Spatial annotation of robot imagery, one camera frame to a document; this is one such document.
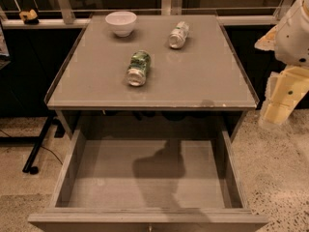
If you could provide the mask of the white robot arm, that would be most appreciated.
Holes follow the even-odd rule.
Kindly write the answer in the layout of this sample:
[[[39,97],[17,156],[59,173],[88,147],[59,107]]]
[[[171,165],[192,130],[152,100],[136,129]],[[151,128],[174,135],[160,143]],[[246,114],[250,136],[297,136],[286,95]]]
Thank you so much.
[[[309,92],[309,0],[295,0],[254,47],[273,51],[275,58],[286,65],[268,78],[260,112],[262,123],[282,125]]]

